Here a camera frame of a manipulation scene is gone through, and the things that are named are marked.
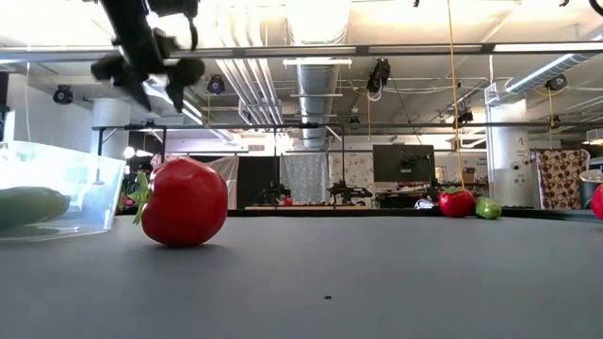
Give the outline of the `black monitor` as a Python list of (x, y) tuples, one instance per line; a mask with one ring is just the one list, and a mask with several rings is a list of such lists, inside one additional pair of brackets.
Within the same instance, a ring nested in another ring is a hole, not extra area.
[(435, 180), (431, 145), (374, 145), (372, 154), (375, 182), (431, 184)]

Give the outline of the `grey round bin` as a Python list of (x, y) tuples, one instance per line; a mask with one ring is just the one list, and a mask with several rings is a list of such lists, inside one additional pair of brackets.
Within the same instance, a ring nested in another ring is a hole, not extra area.
[(596, 188), (603, 184), (603, 170), (588, 169), (579, 175), (580, 193), (589, 195), (595, 192)]

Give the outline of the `black rig crossbar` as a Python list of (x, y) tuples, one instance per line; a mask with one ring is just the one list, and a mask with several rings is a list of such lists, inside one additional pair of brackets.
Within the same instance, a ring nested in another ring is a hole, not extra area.
[[(0, 48), (0, 60), (9, 63), (93, 61), (111, 51), (93, 48), (37, 47)], [(283, 45), (260, 47), (215, 47), (195, 51), (177, 50), (172, 58), (271, 58), (271, 57), (402, 57), (442, 56), (448, 53), (474, 55), (536, 55), (603, 53), (603, 40), (563, 42), (490, 42), (458, 44), (359, 44), (359, 45)]]

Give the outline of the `white round pillar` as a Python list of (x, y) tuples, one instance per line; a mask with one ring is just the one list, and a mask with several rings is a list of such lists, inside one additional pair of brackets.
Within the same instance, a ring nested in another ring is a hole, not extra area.
[(489, 105), (486, 121), (505, 126), (486, 128), (489, 197), (508, 207), (531, 207), (532, 171), (529, 132), (512, 122), (527, 121), (527, 103)]

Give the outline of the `grey curtain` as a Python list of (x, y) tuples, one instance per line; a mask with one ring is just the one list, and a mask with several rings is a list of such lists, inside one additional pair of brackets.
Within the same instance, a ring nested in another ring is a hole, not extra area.
[(319, 204), (328, 200), (328, 160), (324, 153), (283, 155), (281, 182), (296, 204)]

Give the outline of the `silver ventilation duct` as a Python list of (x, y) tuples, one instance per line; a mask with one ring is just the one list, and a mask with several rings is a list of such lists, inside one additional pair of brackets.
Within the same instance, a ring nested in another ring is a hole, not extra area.
[[(291, 43), (296, 46), (342, 45), (348, 33), (351, 0), (291, 0), (286, 19)], [(303, 123), (318, 128), (303, 129), (301, 140), (308, 150), (327, 147), (329, 115), (340, 67), (331, 57), (301, 57), (296, 66), (297, 91)]]

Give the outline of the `grey table mat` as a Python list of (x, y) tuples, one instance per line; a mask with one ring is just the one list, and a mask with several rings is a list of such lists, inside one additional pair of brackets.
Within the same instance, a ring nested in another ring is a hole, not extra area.
[(0, 244), (0, 339), (603, 339), (603, 224), (230, 218)]

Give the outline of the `green cucumber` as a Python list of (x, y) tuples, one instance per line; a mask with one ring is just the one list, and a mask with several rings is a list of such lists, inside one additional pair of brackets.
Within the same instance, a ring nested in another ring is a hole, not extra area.
[(0, 189), (0, 231), (59, 218), (70, 202), (69, 196), (43, 186)]

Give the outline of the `clear plastic bin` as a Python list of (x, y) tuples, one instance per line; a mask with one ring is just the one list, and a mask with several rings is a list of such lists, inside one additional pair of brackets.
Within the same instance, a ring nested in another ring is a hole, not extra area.
[(43, 241), (111, 229), (125, 162), (56, 146), (0, 142), (0, 189), (43, 186), (71, 198), (59, 218), (0, 231), (1, 242)]

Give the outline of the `black ceiling device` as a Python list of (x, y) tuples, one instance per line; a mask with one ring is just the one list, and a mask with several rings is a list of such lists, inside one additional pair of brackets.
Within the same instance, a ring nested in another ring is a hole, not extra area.
[(387, 84), (391, 74), (391, 66), (387, 58), (380, 58), (370, 73), (367, 80), (367, 91), (371, 94), (380, 93)]

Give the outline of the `black table frame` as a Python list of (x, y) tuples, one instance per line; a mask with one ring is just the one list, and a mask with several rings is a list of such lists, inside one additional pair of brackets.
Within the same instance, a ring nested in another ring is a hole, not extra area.
[[(308, 208), (307, 206), (293, 206), (262, 209), (254, 206), (252, 209), (229, 210), (226, 215), (231, 218), (364, 218), (364, 217), (400, 217), (414, 218), (427, 217), (439, 218), (444, 214), (437, 208), (433, 209), (362, 209), (352, 206), (343, 206), (339, 209), (322, 206)], [(590, 210), (539, 210), (523, 208), (503, 208), (503, 218), (536, 218), (566, 221), (600, 222)]]

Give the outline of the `dotted patterned curtain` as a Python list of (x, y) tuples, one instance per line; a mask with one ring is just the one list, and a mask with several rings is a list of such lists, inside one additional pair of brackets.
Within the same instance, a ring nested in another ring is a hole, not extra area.
[(586, 150), (536, 150), (540, 207), (548, 210), (578, 210), (579, 176), (587, 170)]

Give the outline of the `white patterned curtain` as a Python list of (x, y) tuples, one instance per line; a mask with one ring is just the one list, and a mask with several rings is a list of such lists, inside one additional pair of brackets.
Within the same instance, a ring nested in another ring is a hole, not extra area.
[(371, 153), (330, 153), (329, 186), (345, 178), (347, 186), (374, 192), (373, 155)]

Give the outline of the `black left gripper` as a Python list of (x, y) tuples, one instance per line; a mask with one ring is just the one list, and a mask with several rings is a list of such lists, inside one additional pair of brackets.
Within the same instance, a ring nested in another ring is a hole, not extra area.
[(116, 30), (115, 46), (121, 54), (107, 54), (90, 66), (97, 81), (108, 81), (129, 95), (147, 111), (152, 109), (142, 85), (148, 74), (168, 74), (165, 87), (175, 110), (184, 107), (184, 90), (196, 84), (204, 75), (205, 65), (200, 59), (168, 60), (171, 53), (180, 48), (177, 39), (159, 28)]

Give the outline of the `red toy tomato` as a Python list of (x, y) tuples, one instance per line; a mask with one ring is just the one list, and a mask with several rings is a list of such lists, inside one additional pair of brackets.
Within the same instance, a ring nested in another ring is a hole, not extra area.
[(133, 220), (150, 239), (171, 248), (197, 247), (222, 228), (228, 215), (228, 187), (206, 164), (176, 157), (137, 178), (131, 195)]
[(591, 208), (593, 214), (600, 220), (603, 220), (603, 183), (597, 186), (592, 195)]
[(462, 187), (445, 188), (439, 194), (439, 208), (450, 218), (464, 218), (475, 213), (476, 199), (467, 189)]

